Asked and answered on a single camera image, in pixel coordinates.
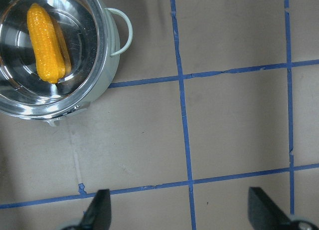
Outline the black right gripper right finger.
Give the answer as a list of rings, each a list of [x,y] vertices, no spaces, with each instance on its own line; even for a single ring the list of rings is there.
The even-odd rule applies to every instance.
[[[248,190],[248,220],[254,230],[296,230],[288,216],[260,187]]]

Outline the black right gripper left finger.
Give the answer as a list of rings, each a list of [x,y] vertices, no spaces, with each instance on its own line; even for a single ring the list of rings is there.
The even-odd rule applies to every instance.
[[[110,190],[99,190],[86,210],[80,230],[108,230],[111,225]]]

